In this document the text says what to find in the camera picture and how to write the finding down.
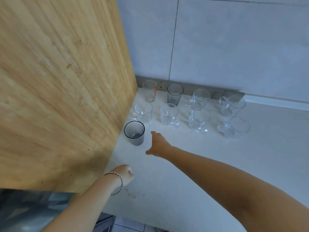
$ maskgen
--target clear glass mug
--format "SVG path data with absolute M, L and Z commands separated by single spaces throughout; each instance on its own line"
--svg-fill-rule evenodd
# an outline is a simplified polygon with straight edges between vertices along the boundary
M 211 95 L 205 89 L 197 89 L 194 91 L 192 98 L 187 105 L 192 109 L 203 108 L 209 101 Z
M 240 116 L 235 116 L 228 123 L 218 126 L 217 129 L 223 132 L 226 138 L 235 139 L 250 131 L 250 123 Z
M 131 116 L 134 120 L 148 123 L 152 120 L 152 105 L 149 102 L 139 102 L 135 106 L 135 113 Z
M 143 82 L 143 88 L 146 89 L 146 101 L 152 103 L 155 100 L 157 83 L 154 80 Z
M 246 106 L 246 101 L 238 95 L 232 95 L 229 98 L 222 96 L 219 99 L 219 104 L 222 106 L 221 112 L 223 116 L 234 117 Z
M 205 134 L 208 131 L 208 121 L 210 121 L 210 113 L 203 108 L 196 108 L 192 111 L 189 118 L 189 127 L 193 130 L 199 130 Z
M 179 126 L 179 122 L 177 121 L 178 112 L 179 110 L 175 104 L 164 104 L 160 110 L 161 123 L 164 125 L 173 125 L 177 128 Z
M 139 146 L 144 142 L 145 126 L 140 121 L 131 121 L 126 124 L 125 136 L 134 146 Z
M 178 105 L 181 95 L 183 94 L 183 87 L 180 84 L 170 84 L 167 88 L 168 91 L 168 103 Z

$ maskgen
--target countertop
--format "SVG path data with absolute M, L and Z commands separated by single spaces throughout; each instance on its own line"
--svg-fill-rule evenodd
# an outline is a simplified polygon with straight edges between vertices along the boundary
M 224 122 L 217 100 L 210 100 L 211 113 L 206 134 L 191 130 L 187 120 L 190 96 L 183 95 L 178 128 L 160 122 L 160 107 L 166 103 L 166 92 L 157 91 L 153 119 L 145 124 L 145 140 L 133 146 L 122 131 L 106 171 L 129 164 L 134 180 L 118 195 L 110 197 L 103 212 L 121 215 L 173 232 L 245 231 L 242 225 L 198 185 L 168 161 L 148 156 L 151 131 L 160 132 L 171 145 L 240 168 L 284 190 L 309 207 L 309 112 L 247 102 L 239 113 L 251 124 L 249 133 L 237 140 L 226 139 L 216 127 Z M 131 111 L 144 100 L 138 89 Z

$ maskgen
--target person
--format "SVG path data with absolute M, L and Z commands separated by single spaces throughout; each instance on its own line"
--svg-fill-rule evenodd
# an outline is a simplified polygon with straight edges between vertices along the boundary
M 173 147 L 160 133 L 151 134 L 152 147 L 146 154 L 170 161 L 248 232 L 309 231 L 309 209 L 284 191 L 228 164 Z M 92 231 L 111 193 L 134 178 L 128 165 L 112 172 L 116 174 L 100 177 L 42 231 Z

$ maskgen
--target wood grain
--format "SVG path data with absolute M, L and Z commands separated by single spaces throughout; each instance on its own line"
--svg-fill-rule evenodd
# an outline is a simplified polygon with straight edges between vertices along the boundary
M 0 188 L 83 192 L 137 91 L 116 0 L 0 7 Z

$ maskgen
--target tiled floor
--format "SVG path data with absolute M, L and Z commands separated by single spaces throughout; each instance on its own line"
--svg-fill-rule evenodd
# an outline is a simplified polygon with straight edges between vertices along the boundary
M 117 216 L 112 232 L 158 232 L 156 228 Z

